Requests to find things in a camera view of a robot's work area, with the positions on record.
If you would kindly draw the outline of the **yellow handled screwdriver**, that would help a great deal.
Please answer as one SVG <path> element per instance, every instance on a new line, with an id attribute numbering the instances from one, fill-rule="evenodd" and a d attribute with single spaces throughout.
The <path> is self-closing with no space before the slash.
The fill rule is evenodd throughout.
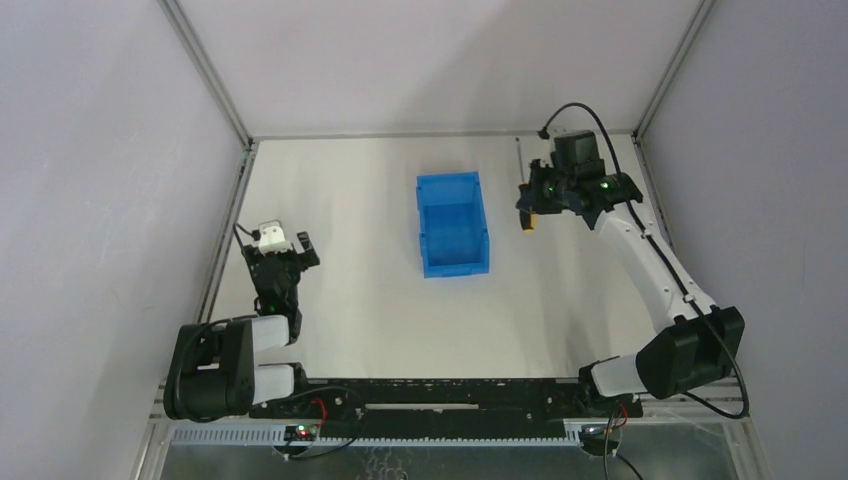
<path id="1" fill-rule="evenodd" d="M 526 177 L 525 177 L 525 169 L 524 169 L 521 140 L 520 140 L 519 137 L 515 137 L 514 140 L 515 140 L 515 144 L 516 144 L 517 163 L 518 163 L 519 176 L 520 176 L 519 185 L 520 184 L 528 184 L 528 181 L 526 180 Z M 519 222 L 520 222 L 520 226 L 521 226 L 521 228 L 524 232 L 532 232 L 535 229 L 535 217 L 534 216 L 532 218 L 520 218 L 519 217 Z"/>

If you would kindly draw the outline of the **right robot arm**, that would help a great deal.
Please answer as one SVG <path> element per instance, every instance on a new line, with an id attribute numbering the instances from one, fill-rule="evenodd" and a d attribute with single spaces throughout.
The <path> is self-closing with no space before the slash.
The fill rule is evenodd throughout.
<path id="1" fill-rule="evenodd" d="M 636 353 L 584 367 L 581 378 L 592 394 L 666 399 L 734 373 L 745 328 L 741 313 L 719 307 L 685 271 L 627 174 L 607 174 L 600 159 L 583 165 L 535 159 L 519 192 L 516 207 L 524 229 L 537 215 L 568 211 L 613 250 L 656 332 Z"/>

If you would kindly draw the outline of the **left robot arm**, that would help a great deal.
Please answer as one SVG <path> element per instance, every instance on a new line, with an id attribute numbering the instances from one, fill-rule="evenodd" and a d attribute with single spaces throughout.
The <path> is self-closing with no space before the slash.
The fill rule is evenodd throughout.
<path id="1" fill-rule="evenodd" d="M 247 414 L 295 392 L 292 364 L 262 366 L 260 352 L 295 343 L 301 331 L 298 286 L 320 263 L 300 232 L 294 247 L 277 224 L 240 247 L 256 291 L 254 314 L 179 329 L 163 394 L 168 418 L 208 423 Z"/>

